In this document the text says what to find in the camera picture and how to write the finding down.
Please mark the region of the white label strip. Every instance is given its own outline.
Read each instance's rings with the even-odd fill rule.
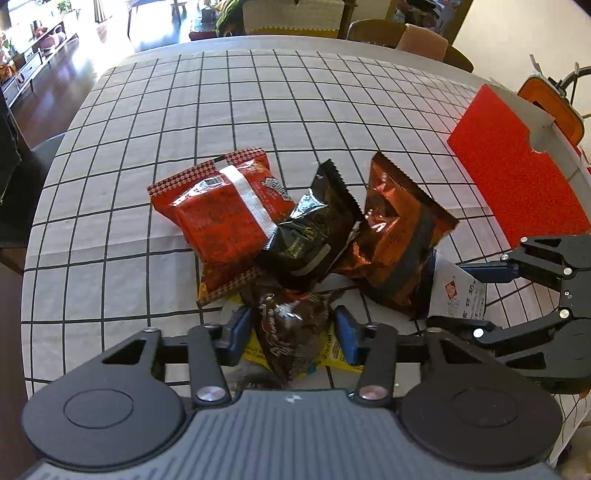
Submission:
[[[238,191],[238,195],[240,195],[241,200],[244,202],[244,205],[246,205],[248,211],[261,227],[263,233],[267,238],[271,238],[275,233],[275,230],[277,230],[277,225],[271,220],[269,212],[265,210],[261,200],[256,196],[256,193],[244,175],[242,175],[242,173],[240,173],[240,171],[233,165],[228,165],[221,169],[220,173],[223,173],[228,180],[232,182]]]

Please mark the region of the black snack bag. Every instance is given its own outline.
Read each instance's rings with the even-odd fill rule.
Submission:
[[[365,221],[332,160],[327,160],[255,263],[285,288],[308,291],[326,276]]]
[[[328,341],[330,302],[342,292],[303,293],[275,288],[258,300],[256,336],[269,366],[285,382],[316,365]]]

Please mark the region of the brown snack bag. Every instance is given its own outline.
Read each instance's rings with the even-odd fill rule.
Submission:
[[[412,316],[429,253],[458,220],[381,152],[370,166],[365,218],[333,271],[354,279],[373,301]]]
[[[298,294],[281,288],[271,288],[260,296],[253,292],[260,313],[254,321],[256,336],[269,366],[281,380],[291,381],[316,365],[328,341],[330,302],[339,294]]]

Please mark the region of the metal screw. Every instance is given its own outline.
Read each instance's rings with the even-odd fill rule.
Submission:
[[[222,387],[208,385],[197,390],[197,398],[203,401],[217,401],[226,396],[226,391]]]
[[[365,400],[382,400],[388,396],[388,390],[380,385],[366,385],[359,389],[359,396]]]

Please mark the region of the table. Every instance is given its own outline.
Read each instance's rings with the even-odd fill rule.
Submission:
[[[222,322],[224,301],[197,309],[200,263],[180,230],[153,211],[146,187],[216,155],[262,147],[297,199],[332,158],[360,204],[380,149],[460,219],[438,250],[449,260],[495,260],[509,249],[494,215],[446,139],[482,79],[382,47],[298,37],[216,39],[164,47],[109,69],[76,114],[35,216],[25,264],[22,347],[29,395],[138,330],[183,335]],[[361,322],[401,333],[420,325],[351,286],[338,301]],[[489,285],[486,318],[502,326],[554,309],[556,293],[519,279]],[[167,382],[187,394],[186,366]],[[398,368],[397,393],[418,382]],[[353,387],[323,368],[297,388]],[[589,409],[557,397],[565,424],[551,459]]]

